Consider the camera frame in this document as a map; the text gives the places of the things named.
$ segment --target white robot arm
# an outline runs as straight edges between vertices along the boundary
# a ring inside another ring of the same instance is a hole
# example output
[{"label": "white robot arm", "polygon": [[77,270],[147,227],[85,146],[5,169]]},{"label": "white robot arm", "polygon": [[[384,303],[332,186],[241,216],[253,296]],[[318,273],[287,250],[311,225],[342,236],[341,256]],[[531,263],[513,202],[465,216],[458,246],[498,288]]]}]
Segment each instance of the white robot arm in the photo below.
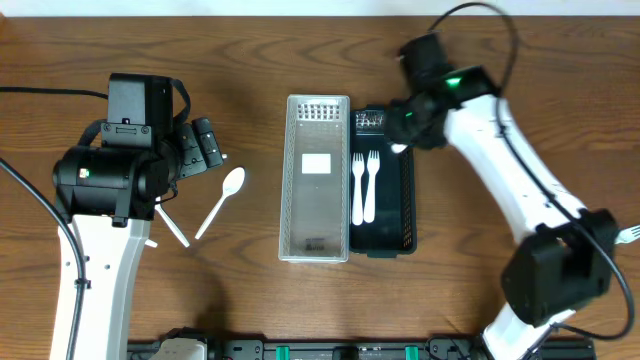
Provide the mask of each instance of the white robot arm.
[{"label": "white robot arm", "polygon": [[[496,199],[519,245],[525,237],[535,234],[540,224],[554,228],[568,220],[549,205],[547,198],[498,136],[495,101],[494,96],[484,95],[465,102],[460,110],[451,110],[445,122],[444,134],[449,143],[465,156]],[[527,143],[513,121],[506,100],[501,100],[500,111],[520,156],[545,187],[554,192],[556,200],[575,217],[580,217],[578,210],[583,209],[584,205],[565,190]],[[546,324],[533,327],[520,320],[509,304],[505,304],[496,320],[483,333],[485,345],[495,360],[519,359],[546,334],[550,324],[563,322],[574,313],[571,309],[562,311],[552,316]]]}]

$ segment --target wood grain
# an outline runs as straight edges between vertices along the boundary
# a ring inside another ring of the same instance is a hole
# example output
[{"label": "wood grain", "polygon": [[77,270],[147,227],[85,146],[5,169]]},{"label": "wood grain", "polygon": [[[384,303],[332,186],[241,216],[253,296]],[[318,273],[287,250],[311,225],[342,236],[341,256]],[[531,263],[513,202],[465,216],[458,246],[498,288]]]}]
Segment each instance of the wood grain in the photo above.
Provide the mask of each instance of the wood grain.
[{"label": "wood grain", "polygon": [[[477,333],[503,303],[498,276],[515,247],[479,178],[453,149],[418,152],[418,249],[395,260],[352,255],[341,265],[278,261],[286,98],[346,94],[354,108],[406,95],[395,53],[427,18],[9,19],[0,33],[0,84],[106,91],[111,72],[176,77],[192,117],[213,121],[219,170],[185,180],[167,211],[192,237],[226,173],[248,171],[203,240],[184,249],[162,222],[145,250],[130,337],[173,327],[269,339],[424,338]],[[634,18],[518,18],[525,46],[510,99],[521,129],[564,185],[621,226],[640,219],[640,25]],[[496,76],[508,51],[495,18],[452,18],[443,41],[460,66]],[[106,102],[0,96],[0,156],[50,198],[51,170]],[[0,174],[0,357],[48,356],[58,292],[52,219]],[[617,261],[639,296],[640,244]],[[614,332],[616,286],[571,323]],[[640,332],[598,343],[602,359],[640,357]]]}]

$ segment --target green led light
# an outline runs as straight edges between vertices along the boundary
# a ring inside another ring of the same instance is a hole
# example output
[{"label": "green led light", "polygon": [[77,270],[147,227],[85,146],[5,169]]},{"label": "green led light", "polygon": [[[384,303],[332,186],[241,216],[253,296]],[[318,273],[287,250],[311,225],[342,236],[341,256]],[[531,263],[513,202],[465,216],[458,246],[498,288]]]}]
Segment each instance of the green led light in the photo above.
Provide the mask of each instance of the green led light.
[{"label": "green led light", "polygon": [[445,81],[447,82],[447,85],[449,85],[449,87],[458,87],[458,85],[460,85],[460,80],[462,80],[462,78],[451,78]]}]

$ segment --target mesh pattern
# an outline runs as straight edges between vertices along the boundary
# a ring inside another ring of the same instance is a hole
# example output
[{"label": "mesh pattern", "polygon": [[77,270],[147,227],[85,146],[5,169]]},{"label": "mesh pattern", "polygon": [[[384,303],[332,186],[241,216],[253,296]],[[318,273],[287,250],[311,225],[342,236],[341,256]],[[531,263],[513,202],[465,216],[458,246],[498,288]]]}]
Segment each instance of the mesh pattern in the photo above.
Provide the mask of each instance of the mesh pattern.
[{"label": "mesh pattern", "polygon": [[410,249],[413,246],[413,219],[411,217],[411,162],[413,153],[408,149],[402,153],[400,159],[400,178],[402,182],[402,247]]},{"label": "mesh pattern", "polygon": [[[294,111],[295,110],[292,108],[289,109],[289,112],[294,112]],[[282,203],[282,208],[284,209],[284,216],[283,216],[281,229],[280,229],[281,236],[283,239],[282,241],[283,247],[281,249],[281,252],[282,252],[281,255],[284,255],[284,256],[289,256],[289,254],[291,253],[291,248],[290,248],[291,198],[292,198],[291,193],[293,191],[293,186],[292,186],[293,162],[294,162],[293,149],[294,149],[294,144],[296,140],[295,115],[294,114],[289,114],[289,115],[290,116],[287,116],[287,128],[285,132],[285,134],[287,134],[287,137],[285,138],[285,145],[284,145],[284,169],[283,169],[283,172],[286,174],[283,178],[283,181],[286,179],[286,184],[283,184],[284,185],[283,190],[286,189],[287,193],[286,195],[283,194],[283,198],[286,200]]]}]

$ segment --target black plastic tray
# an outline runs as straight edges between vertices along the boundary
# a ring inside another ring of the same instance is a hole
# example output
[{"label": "black plastic tray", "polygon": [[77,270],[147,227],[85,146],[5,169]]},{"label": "black plastic tray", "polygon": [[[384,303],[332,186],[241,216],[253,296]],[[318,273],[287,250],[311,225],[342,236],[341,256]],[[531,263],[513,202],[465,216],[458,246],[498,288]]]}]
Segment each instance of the black plastic tray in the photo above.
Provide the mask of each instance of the black plastic tray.
[{"label": "black plastic tray", "polygon": [[[349,248],[372,258],[395,258],[411,254],[417,246],[416,207],[413,177],[413,150],[394,154],[385,139],[382,126],[356,127],[356,116],[365,112],[384,121],[384,107],[369,105],[351,112],[351,156],[362,153],[365,160],[371,150],[380,152],[380,171],[376,175],[376,215],[372,223],[350,225]],[[362,201],[367,196],[369,175],[362,176]],[[351,175],[351,204],[354,177]]]}]

